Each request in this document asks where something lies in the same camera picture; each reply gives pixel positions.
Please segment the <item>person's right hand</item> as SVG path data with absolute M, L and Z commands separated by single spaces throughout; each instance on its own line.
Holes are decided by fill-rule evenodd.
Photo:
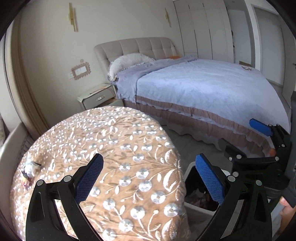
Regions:
M 281 197 L 278 204 L 271 213 L 273 224 L 273 236 L 281 234 L 288 226 L 295 214 L 295 207 L 292 208 L 284 197 Z

